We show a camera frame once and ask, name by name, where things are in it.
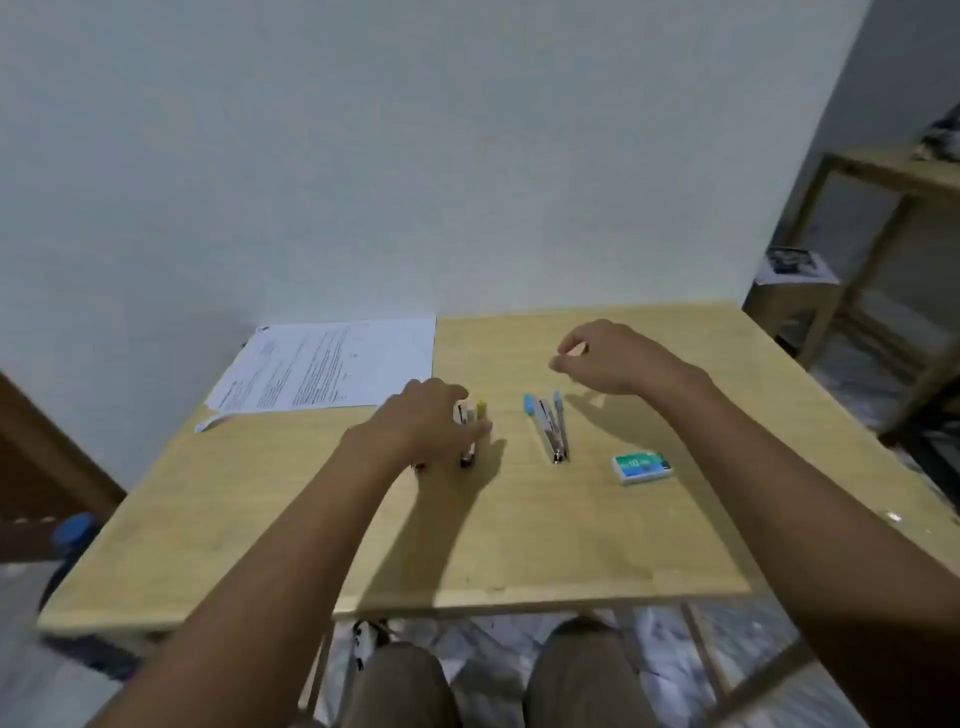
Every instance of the paper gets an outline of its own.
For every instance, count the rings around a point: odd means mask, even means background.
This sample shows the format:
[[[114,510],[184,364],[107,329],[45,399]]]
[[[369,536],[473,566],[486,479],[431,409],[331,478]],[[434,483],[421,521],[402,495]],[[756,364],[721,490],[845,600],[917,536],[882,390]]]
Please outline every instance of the paper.
[[[223,416],[382,404],[430,378],[436,329],[436,319],[258,328],[206,406]]]
[[[800,248],[768,248],[756,272],[757,285],[839,282],[818,254]]]

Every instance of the document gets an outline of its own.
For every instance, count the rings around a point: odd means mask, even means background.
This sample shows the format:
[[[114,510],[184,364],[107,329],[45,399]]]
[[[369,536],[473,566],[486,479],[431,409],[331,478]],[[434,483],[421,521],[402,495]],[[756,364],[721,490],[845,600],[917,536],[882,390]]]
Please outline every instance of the document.
[[[206,406],[227,415],[382,404],[431,377],[436,328],[436,319],[260,327]]]

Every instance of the khaki pants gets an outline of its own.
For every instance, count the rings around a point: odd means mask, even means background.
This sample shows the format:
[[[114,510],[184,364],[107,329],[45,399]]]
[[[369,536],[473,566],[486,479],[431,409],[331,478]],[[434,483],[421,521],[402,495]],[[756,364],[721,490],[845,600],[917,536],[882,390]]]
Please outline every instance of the khaki pants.
[[[523,697],[526,728],[654,728],[617,633],[578,617],[550,635]],[[461,725],[440,663],[409,643],[377,650],[357,677],[344,728]]]

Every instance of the hand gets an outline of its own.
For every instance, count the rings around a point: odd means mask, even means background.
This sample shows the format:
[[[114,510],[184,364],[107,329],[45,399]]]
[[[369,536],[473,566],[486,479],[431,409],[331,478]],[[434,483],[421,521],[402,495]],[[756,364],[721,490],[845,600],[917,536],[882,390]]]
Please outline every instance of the hand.
[[[583,351],[571,354],[580,344],[584,345]],[[550,369],[609,395],[640,395],[649,400],[663,391],[678,391],[675,387],[708,381],[706,372],[656,341],[606,319],[576,327],[557,351],[559,355],[550,360]]]
[[[469,392],[459,384],[442,379],[411,379],[360,425],[380,447],[396,447],[406,463],[428,463],[441,457],[455,457],[490,432],[489,420],[466,425],[453,421],[453,407]]]

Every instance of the floor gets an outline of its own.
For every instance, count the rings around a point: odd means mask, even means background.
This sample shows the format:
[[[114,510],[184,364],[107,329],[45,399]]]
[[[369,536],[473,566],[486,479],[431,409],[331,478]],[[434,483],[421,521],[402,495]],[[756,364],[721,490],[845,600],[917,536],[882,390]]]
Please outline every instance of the floor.
[[[902,385],[869,352],[840,333],[830,336],[812,374],[867,426],[876,425],[902,391]],[[33,627],[36,603],[54,567],[0,567],[0,725],[5,728],[82,726],[117,690],[99,673],[38,643]],[[795,636],[793,625],[772,597],[705,603],[700,609],[711,627],[722,667],[734,683]],[[617,621],[609,612],[600,616]],[[562,619],[564,615],[559,614],[408,619],[393,620],[391,628],[438,655],[467,726],[519,728],[518,691],[529,676],[538,645]],[[645,662],[640,681],[660,720],[671,728],[690,725],[711,704],[712,695],[680,611],[667,606],[637,608],[620,613],[618,623],[636,634]],[[328,718],[339,704],[353,643],[349,625],[342,625],[331,647],[317,718]],[[853,728],[863,722],[816,666],[740,725]]]

